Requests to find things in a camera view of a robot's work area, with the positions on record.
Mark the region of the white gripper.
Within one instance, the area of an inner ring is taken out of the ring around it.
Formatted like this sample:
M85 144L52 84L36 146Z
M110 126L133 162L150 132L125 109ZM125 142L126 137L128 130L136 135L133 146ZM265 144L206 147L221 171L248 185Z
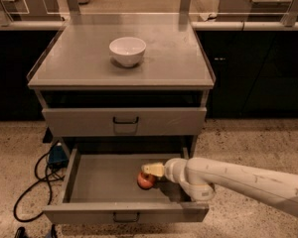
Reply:
M170 159L165 163L145 164L141 167L141 171L147 175L161 178L163 175L174 183L187 182L186 175L187 161L181 158Z

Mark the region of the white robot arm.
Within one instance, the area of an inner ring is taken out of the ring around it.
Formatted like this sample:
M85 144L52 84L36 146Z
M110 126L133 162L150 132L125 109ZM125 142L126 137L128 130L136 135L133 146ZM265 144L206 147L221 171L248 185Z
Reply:
M193 201L212 199L217 184L298 218L298 175L205 158L174 158L141 171L177 183Z

